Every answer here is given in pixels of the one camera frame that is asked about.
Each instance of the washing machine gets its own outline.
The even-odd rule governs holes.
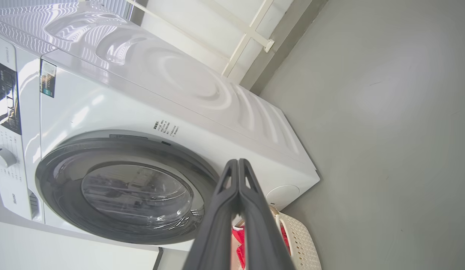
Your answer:
[[[319,181],[278,108],[101,5],[0,10],[7,209],[188,250],[218,175],[238,158],[279,209]]]

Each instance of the white wall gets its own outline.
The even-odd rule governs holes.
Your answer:
[[[217,0],[217,2],[249,24],[260,8],[262,0]],[[292,0],[275,0],[258,26],[258,33],[269,38],[291,2]],[[228,56],[233,54],[243,35],[239,29],[200,0],[149,0],[147,9],[167,18]],[[227,59],[211,53],[154,17],[146,14],[141,26],[219,73],[227,64]],[[261,49],[262,46],[251,39],[232,69],[229,79],[239,84]]]
[[[261,97],[322,176],[325,270],[465,270],[465,0],[329,0]]]
[[[0,270],[151,270],[157,255],[0,222]]]

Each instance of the laundry basket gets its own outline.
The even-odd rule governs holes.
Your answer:
[[[296,270],[321,270],[318,252],[306,226],[294,217],[274,210],[271,209],[277,227],[281,230],[280,224],[282,224],[286,232],[291,249],[291,260]]]

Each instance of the concrete floor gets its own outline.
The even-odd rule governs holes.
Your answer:
[[[465,0],[329,0],[261,97],[321,181],[324,270],[465,269]]]

